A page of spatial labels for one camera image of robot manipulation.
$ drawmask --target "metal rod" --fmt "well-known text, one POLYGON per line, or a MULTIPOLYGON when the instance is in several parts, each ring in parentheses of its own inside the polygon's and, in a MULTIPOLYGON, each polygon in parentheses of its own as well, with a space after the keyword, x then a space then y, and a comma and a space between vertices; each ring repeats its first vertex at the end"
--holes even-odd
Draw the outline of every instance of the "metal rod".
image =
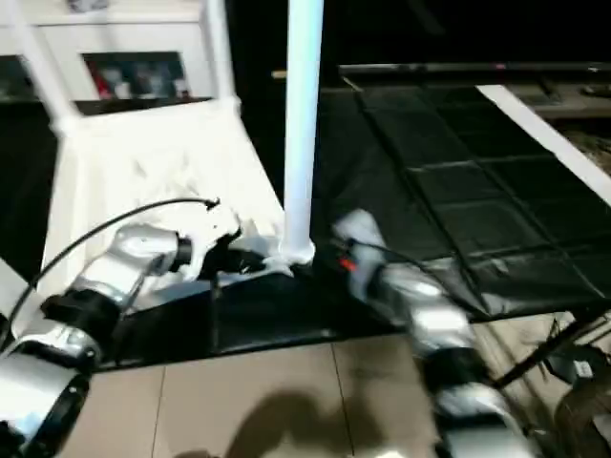
POLYGON ((339 65, 341 75, 381 73, 469 73, 469 72, 611 72, 608 62, 389 62, 339 65))
POLYGON ((80 117, 80 112, 68 97, 68 91, 57 68, 45 53, 21 9, 20 0, 4 0, 5 10, 12 24, 12 33, 21 45, 21 52, 27 63, 38 95, 52 117, 54 126, 80 117))
POLYGON ((281 256, 309 263, 309 239, 316 139, 324 0, 290 0, 286 139, 284 154, 284 237, 281 256))
POLYGON ((579 320, 570 323, 562 329, 556 336, 545 341, 537 347, 526 359, 517 363, 509 372, 501 378, 493 382, 496 389, 502 389, 511 382, 522 377, 526 372, 536 367, 539 363, 549 357, 553 352, 561 348, 563 345, 573 342, 581 335, 583 329, 595 322, 598 318, 604 315, 607 310, 602 309, 600 312, 590 313, 579 320))
POLYGON ((231 64, 231 47, 227 33, 227 11, 224 0, 208 0, 205 2, 203 20, 209 31, 210 49, 212 52, 212 67, 215 79, 217 98, 233 97, 236 94, 231 64))

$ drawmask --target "floor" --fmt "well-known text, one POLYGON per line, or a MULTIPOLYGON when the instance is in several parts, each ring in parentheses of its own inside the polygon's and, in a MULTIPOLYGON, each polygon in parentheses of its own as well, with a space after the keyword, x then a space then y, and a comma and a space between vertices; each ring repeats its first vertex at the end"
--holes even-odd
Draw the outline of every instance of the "floor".
POLYGON ((586 86, 585 83, 554 84, 551 87, 554 95, 551 97, 541 89, 540 85, 533 83, 509 84, 507 89, 548 121, 563 118, 609 117, 611 99, 584 95, 582 90, 586 86))
MULTIPOLYGON (((526 354, 551 316, 481 324, 494 372, 526 354)), ((567 386, 534 369, 507 391, 544 425, 567 386)), ((98 375, 63 458, 426 458, 436 437, 401 336, 98 375)))

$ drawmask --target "black cloth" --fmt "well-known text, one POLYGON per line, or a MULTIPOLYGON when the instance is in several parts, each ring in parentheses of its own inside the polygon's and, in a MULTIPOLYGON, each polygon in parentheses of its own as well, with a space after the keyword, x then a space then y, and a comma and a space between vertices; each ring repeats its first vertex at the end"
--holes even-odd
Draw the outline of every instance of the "black cloth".
POLYGON ((476 89, 322 95, 314 181, 315 241, 364 208, 475 319, 608 304, 611 209, 476 89))
MULTIPOLYGON (((227 0, 241 96, 286 69, 288 2, 227 0), (264 69, 261 73, 254 69, 264 69)), ((327 0, 324 80, 344 64, 608 62, 600 1, 327 0)))
POLYGON ((47 235, 57 140, 40 104, 0 105, 0 257, 31 280, 47 235))

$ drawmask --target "black mat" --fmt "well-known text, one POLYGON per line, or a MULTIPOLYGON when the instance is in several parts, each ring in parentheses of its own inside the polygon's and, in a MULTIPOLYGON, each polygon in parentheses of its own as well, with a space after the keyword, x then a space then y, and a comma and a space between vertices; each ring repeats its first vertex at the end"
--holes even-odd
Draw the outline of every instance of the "black mat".
POLYGON ((319 124, 316 218, 369 210, 475 318, 608 304, 611 209, 477 90, 326 94, 319 124))
POLYGON ((101 370, 142 367, 397 332, 361 303, 282 274, 138 312, 119 326, 101 370))

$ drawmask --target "white metal frame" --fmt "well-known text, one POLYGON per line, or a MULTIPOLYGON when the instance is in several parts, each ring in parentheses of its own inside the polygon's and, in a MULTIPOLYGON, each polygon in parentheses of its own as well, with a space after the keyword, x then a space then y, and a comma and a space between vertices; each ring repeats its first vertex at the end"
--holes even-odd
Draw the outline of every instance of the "white metal frame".
MULTIPOLYGON (((29 27, 19 0, 4 0, 30 72, 55 123, 63 124, 78 111, 67 97, 53 67, 29 27)), ((284 239, 281 254, 309 262, 314 246, 309 238, 311 188, 316 136, 321 35, 324 0, 290 0, 286 139, 284 168, 284 239)), ((223 0, 208 0, 203 12, 209 30, 214 80, 221 97, 234 96, 231 54, 223 0)), ((552 151, 569 170, 611 204, 611 177, 502 86, 478 88, 534 139, 552 151)))
POLYGON ((87 52, 177 52, 190 94, 217 95, 211 74, 210 50, 201 40, 200 24, 79 24, 40 27, 38 32, 53 50, 72 100, 99 100, 82 54, 87 52))
MULTIPOLYGON (((53 125, 55 126, 64 124, 68 119, 79 117, 77 109, 71 102, 70 90, 66 87, 61 72, 56 65, 60 65, 62 68, 67 66, 67 73, 81 76, 77 79, 85 81, 85 83, 80 84, 82 86, 79 87, 80 94, 88 94, 89 97, 87 98, 96 98, 97 96, 84 63, 80 60, 78 62, 74 60, 74 50, 78 52, 85 50, 85 48, 83 48, 83 43, 79 43, 80 38, 71 38, 72 27, 78 27, 79 36, 80 34, 83 35, 85 44, 107 42, 108 40, 98 39, 101 34, 108 34, 107 31, 104 32, 106 28, 113 28, 113 33, 125 35, 125 40, 114 41, 115 43, 126 43, 125 47, 127 48, 119 48, 117 44, 117 49, 110 50, 110 52, 146 50, 147 42, 150 41, 147 40, 147 34, 150 35, 151 29, 156 29, 153 24, 78 24, 77 26, 65 25, 56 28, 42 28, 43 31, 37 31, 35 27, 29 24, 19 0, 2 1, 12 24, 12 34, 17 44, 16 48, 20 50, 17 53, 21 53, 25 57, 36 89, 52 115, 53 125), (58 53, 56 59, 49 57, 49 52, 46 49, 47 43, 45 43, 47 40, 52 46, 53 44, 56 45, 54 46, 58 53), (65 43, 72 43, 74 48, 63 50, 65 43)), ((192 28, 184 27, 189 24, 163 24, 164 27, 176 28, 175 31, 168 31, 167 33, 171 35, 172 43, 178 45, 169 46, 166 50, 161 49, 158 44, 154 44, 151 45, 151 51, 175 51, 176 48, 192 50, 187 55, 184 55, 184 52, 181 54, 183 54, 182 59, 185 60, 185 77, 189 84, 197 89, 195 92, 198 94, 214 94, 216 98, 234 96, 235 89, 224 0, 206 0, 202 4, 200 21, 203 31, 207 33, 206 43, 201 37, 199 25, 196 22, 192 24, 192 28), (206 61, 210 61, 210 69, 207 68, 206 61), (202 78, 202 75, 211 76, 213 88, 210 88, 210 82, 206 81, 209 78, 202 78)))
MULTIPOLYGON (((21 10, 19 0, 3 0, 16 39, 28 62, 36 87, 53 119, 64 133, 81 117, 71 102, 60 73, 21 10)), ((281 256, 310 262, 314 246, 309 239, 311 182, 316 135, 316 106, 320 67, 324 0, 290 1, 290 39, 286 109, 286 166, 284 180, 284 239, 281 256)), ((214 81, 220 98, 235 96, 224 0, 207 0, 202 12, 209 33, 214 81)))

